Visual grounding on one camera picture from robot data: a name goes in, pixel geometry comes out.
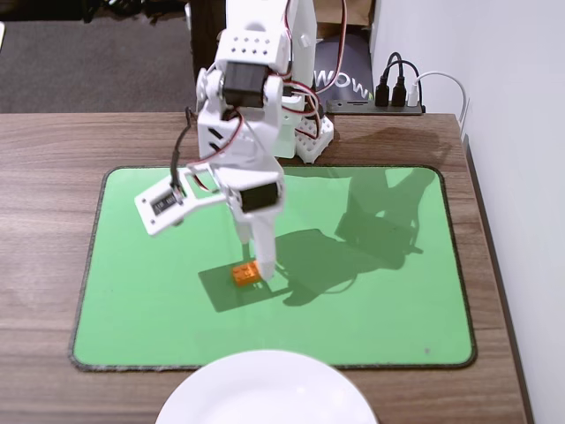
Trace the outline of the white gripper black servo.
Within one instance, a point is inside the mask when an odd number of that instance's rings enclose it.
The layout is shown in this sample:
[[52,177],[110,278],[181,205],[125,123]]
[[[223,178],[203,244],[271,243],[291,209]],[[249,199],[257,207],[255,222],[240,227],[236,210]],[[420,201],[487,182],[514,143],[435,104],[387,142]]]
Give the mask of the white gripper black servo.
[[239,163],[214,163],[214,179],[224,203],[236,220],[242,255],[250,257],[253,238],[258,271],[263,280],[275,273],[275,221],[283,208],[283,168],[271,155]]

